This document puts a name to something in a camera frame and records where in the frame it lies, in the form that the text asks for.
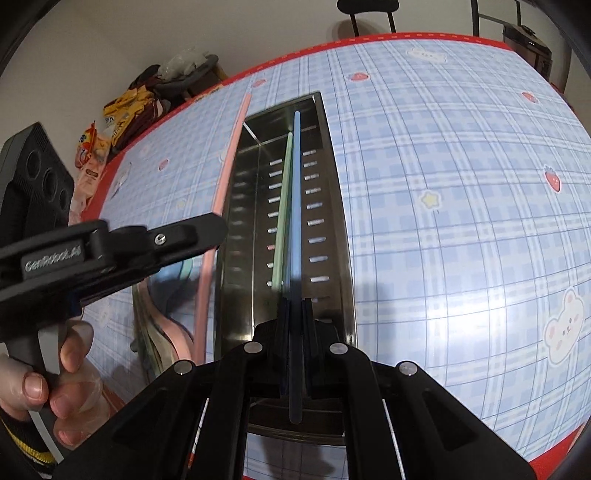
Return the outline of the pink snack bag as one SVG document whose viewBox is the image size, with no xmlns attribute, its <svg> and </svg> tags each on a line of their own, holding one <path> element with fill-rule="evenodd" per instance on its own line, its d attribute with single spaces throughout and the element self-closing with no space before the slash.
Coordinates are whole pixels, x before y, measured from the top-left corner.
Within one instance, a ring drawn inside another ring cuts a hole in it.
<svg viewBox="0 0 591 480">
<path fill-rule="evenodd" d="M 82 213 L 95 195 L 110 151 L 110 140 L 98 135 L 87 162 L 79 169 L 69 211 L 69 224 L 82 222 Z"/>
</svg>

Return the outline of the pink spoon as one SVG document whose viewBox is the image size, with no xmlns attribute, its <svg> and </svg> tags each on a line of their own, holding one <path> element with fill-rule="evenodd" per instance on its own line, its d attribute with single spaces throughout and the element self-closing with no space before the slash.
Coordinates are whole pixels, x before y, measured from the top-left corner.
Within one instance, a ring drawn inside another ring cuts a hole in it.
<svg viewBox="0 0 591 480">
<path fill-rule="evenodd" d="M 193 341 L 187 331 L 175 321 L 158 314 L 156 324 L 168 338 L 179 360 L 191 360 Z"/>
</svg>

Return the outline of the steel utensil tray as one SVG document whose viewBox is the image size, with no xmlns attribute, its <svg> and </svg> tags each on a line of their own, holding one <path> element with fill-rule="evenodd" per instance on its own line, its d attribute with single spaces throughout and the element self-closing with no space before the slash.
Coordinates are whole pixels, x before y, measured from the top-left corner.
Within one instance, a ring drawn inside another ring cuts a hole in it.
<svg viewBox="0 0 591 480">
<path fill-rule="evenodd" d="M 290 207 L 283 291 L 273 292 L 273 253 L 283 159 L 294 112 L 301 112 L 301 299 L 311 298 L 317 339 L 356 342 L 348 233 L 328 116 L 320 92 L 249 115 L 242 124 L 225 194 L 228 236 L 215 264 L 215 359 L 252 341 L 288 299 Z"/>
</svg>

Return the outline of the yellow snack bags pile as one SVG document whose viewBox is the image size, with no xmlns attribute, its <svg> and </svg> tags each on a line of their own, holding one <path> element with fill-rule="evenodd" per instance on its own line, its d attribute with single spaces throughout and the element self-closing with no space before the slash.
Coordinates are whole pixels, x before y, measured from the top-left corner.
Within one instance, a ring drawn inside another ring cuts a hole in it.
<svg viewBox="0 0 591 480">
<path fill-rule="evenodd" d="M 112 130 L 111 148 L 123 150 L 163 113 L 155 95 L 144 86 L 128 89 L 103 107 L 103 118 Z"/>
</svg>

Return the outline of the blue spoon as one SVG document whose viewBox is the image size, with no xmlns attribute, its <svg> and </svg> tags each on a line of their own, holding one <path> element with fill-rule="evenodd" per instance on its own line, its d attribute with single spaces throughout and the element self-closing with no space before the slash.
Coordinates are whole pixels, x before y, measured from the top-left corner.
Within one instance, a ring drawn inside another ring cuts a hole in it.
<svg viewBox="0 0 591 480">
<path fill-rule="evenodd" d="M 183 263 L 178 262 L 163 267 L 148 278 L 147 290 L 150 299 L 156 309 L 164 316 L 170 316 L 173 309 L 173 299 L 184 283 L 182 267 Z"/>
</svg>

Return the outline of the black round stool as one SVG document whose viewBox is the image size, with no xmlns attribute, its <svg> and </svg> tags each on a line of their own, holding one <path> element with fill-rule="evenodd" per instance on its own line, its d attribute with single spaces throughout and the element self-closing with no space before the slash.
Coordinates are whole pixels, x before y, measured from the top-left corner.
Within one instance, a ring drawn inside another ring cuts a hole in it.
<svg viewBox="0 0 591 480">
<path fill-rule="evenodd" d="M 360 37 L 356 15 L 366 13 L 385 13 L 388 16 L 391 32 L 397 32 L 396 25 L 394 25 L 394 12 L 400 8 L 398 0 L 338 0 L 337 8 L 351 19 L 353 33 L 356 37 Z"/>
</svg>

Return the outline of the black metal rack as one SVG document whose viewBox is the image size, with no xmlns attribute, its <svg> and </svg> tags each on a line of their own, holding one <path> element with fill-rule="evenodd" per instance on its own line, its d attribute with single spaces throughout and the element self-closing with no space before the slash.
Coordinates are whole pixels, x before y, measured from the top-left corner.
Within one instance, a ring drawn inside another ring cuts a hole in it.
<svg viewBox="0 0 591 480">
<path fill-rule="evenodd" d="M 520 25 L 521 7 L 514 0 L 471 0 L 474 36 L 501 40 L 507 25 Z"/>
</svg>

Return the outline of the orange snack bag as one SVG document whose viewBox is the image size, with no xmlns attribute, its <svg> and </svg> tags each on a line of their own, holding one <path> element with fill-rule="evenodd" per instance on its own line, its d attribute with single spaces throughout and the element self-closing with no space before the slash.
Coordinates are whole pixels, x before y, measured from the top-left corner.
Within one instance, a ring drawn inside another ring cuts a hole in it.
<svg viewBox="0 0 591 480">
<path fill-rule="evenodd" d="M 78 140 L 74 164 L 78 170 L 90 160 L 98 136 L 96 122 L 93 121 L 81 134 Z"/>
</svg>

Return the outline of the brown rice cooker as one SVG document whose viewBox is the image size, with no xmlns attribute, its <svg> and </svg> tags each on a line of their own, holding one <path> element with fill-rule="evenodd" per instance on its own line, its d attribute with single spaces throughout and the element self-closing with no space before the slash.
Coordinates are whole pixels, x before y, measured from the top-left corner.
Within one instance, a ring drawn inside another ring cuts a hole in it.
<svg viewBox="0 0 591 480">
<path fill-rule="evenodd" d="M 552 52 L 532 29 L 525 25 L 505 24 L 503 27 L 503 41 L 545 80 L 550 79 Z"/>
</svg>

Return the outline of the blue chopstick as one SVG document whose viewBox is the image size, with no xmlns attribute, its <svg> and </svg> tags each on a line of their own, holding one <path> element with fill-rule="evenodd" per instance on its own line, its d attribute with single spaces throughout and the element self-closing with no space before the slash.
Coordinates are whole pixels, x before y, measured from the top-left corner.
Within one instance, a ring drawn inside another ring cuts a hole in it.
<svg viewBox="0 0 591 480">
<path fill-rule="evenodd" d="M 290 301 L 290 422 L 300 424 L 303 419 L 304 353 L 301 334 L 301 112 L 294 112 L 293 155 L 290 173 L 290 247 L 288 247 L 288 300 Z"/>
</svg>

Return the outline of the wooden stool with bags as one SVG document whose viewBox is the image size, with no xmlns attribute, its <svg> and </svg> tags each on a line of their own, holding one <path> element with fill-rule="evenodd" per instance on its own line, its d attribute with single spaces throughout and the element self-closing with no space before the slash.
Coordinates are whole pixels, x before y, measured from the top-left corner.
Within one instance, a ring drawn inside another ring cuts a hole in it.
<svg viewBox="0 0 591 480">
<path fill-rule="evenodd" d="M 156 97 L 172 101 L 195 97 L 227 77 L 219 65 L 217 55 L 200 53 L 197 48 L 190 47 L 181 50 L 162 65 L 148 66 L 130 83 L 128 89 L 144 87 Z"/>
</svg>

